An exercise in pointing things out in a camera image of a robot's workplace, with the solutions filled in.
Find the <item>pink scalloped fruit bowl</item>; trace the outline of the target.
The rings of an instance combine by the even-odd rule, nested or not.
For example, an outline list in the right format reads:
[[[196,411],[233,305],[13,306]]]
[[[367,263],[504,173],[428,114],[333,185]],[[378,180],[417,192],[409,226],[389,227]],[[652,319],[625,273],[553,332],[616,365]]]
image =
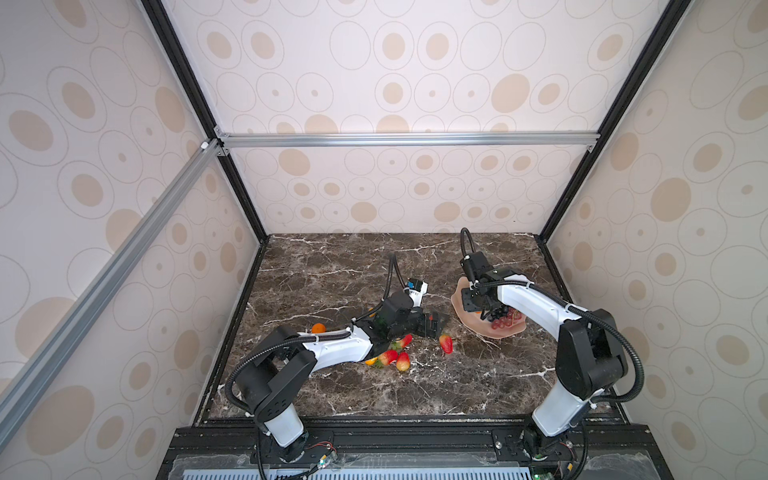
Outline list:
[[[464,311],[461,304],[461,290],[465,287],[469,287],[469,281],[464,276],[461,276],[457,282],[456,290],[451,296],[451,304],[454,307],[458,319],[464,326],[478,335],[491,339],[507,338],[520,334],[526,329],[525,315],[525,326],[519,326],[510,330],[493,330],[491,328],[490,319],[483,320],[480,313],[469,313]]]

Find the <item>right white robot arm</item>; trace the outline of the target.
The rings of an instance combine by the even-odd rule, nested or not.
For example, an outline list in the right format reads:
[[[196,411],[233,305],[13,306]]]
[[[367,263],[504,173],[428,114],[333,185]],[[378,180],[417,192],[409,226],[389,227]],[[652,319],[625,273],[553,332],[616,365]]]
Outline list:
[[[594,405],[628,402],[641,393],[642,360],[609,312],[569,303],[511,268],[492,265],[466,227],[459,242],[464,275],[451,301],[460,321],[479,335],[500,339],[530,320],[557,343],[556,380],[531,414],[529,438],[554,438]]]

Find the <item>red fake grape bunch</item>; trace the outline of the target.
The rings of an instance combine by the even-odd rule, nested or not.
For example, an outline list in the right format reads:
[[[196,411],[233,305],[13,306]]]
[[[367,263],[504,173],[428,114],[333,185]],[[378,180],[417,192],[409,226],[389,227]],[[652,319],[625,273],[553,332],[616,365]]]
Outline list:
[[[519,326],[525,326],[525,316],[512,307],[500,308],[491,314],[493,330],[510,330]]]

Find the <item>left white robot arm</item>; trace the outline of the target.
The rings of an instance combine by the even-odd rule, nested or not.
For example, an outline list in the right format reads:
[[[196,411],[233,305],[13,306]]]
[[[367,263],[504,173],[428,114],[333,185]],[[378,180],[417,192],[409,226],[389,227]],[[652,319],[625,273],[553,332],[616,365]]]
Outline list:
[[[405,279],[391,255],[384,293],[377,305],[340,330],[297,332],[279,326],[244,356],[223,391],[229,403],[252,416],[257,428],[281,448],[307,438],[294,399],[311,374],[346,363],[408,369],[406,348],[415,337],[436,340],[444,323],[426,312],[428,284]]]

